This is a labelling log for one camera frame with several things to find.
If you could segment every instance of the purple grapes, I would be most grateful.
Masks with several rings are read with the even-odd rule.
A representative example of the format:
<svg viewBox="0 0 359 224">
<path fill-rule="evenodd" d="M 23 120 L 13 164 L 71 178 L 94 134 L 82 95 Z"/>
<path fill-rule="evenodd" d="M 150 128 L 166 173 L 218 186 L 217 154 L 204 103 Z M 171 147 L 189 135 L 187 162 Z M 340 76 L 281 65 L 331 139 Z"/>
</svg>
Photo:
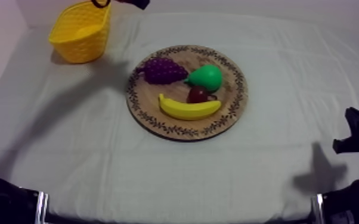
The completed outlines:
<svg viewBox="0 0 359 224">
<path fill-rule="evenodd" d="M 145 81 L 150 84 L 171 84 L 188 77 L 184 67 L 168 58 L 152 58 L 138 72 L 144 72 Z"/>
</svg>

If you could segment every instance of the toy banana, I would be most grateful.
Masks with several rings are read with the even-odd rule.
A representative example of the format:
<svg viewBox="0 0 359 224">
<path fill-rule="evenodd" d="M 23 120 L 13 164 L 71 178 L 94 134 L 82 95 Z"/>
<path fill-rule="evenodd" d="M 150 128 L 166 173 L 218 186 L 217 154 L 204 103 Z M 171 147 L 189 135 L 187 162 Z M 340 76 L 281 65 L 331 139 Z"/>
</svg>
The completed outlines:
<svg viewBox="0 0 359 224">
<path fill-rule="evenodd" d="M 171 117 L 181 120 L 200 120 L 209 117 L 221 107 L 218 100 L 186 104 L 159 95 L 161 109 Z"/>
</svg>

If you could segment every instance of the wooden plate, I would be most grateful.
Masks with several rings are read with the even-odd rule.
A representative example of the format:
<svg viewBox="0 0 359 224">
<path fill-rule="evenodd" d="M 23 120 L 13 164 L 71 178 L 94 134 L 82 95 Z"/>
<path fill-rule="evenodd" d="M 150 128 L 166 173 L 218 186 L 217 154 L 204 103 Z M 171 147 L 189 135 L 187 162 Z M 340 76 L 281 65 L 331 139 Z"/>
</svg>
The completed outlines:
<svg viewBox="0 0 359 224">
<path fill-rule="evenodd" d="M 214 95 L 222 106 L 203 120 L 185 121 L 169 117 L 160 111 L 159 94 L 186 102 L 190 87 L 182 81 L 170 85 L 151 85 L 135 69 L 129 78 L 126 99 L 133 117 L 147 130 L 171 140 L 198 141 L 226 131 L 242 115 L 247 102 L 247 84 L 238 66 L 225 55 L 204 46 L 172 46 L 149 55 L 137 68 L 154 57 L 171 58 L 189 73 L 206 64 L 219 67 L 223 74 L 223 85 Z"/>
</svg>

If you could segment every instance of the plastic fruit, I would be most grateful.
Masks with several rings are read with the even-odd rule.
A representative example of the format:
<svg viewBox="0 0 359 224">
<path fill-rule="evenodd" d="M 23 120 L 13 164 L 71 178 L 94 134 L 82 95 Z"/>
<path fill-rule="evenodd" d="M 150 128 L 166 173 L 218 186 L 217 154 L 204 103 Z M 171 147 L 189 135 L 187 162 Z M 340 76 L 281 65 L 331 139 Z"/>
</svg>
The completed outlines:
<svg viewBox="0 0 359 224">
<path fill-rule="evenodd" d="M 200 120 L 209 117 L 221 107 L 220 101 L 200 102 L 198 104 L 186 104 L 164 98 L 159 95 L 160 108 L 169 116 L 181 120 Z"/>
<path fill-rule="evenodd" d="M 184 67 L 169 58 L 152 58 L 137 72 L 143 72 L 145 81 L 150 84 L 170 84 L 188 76 Z"/>
<path fill-rule="evenodd" d="M 217 66 L 208 64 L 192 72 L 185 82 L 194 86 L 204 86 L 209 92 L 215 92 L 221 86 L 222 73 Z"/>
<path fill-rule="evenodd" d="M 209 97 L 217 100 L 217 97 L 210 95 L 208 90 L 203 86 L 193 86 L 189 91 L 187 102 L 190 104 L 197 104 L 199 102 L 209 101 Z"/>
</svg>

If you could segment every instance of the green pear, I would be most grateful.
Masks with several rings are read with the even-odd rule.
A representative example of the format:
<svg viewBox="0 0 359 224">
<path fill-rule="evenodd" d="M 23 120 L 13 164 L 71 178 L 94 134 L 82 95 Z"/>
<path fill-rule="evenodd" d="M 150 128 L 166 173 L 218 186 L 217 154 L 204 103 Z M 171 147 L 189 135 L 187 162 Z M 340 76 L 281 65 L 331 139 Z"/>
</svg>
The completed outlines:
<svg viewBox="0 0 359 224">
<path fill-rule="evenodd" d="M 217 66 L 208 64 L 192 72 L 185 83 L 204 86 L 209 92 L 215 92 L 222 84 L 222 73 Z"/>
</svg>

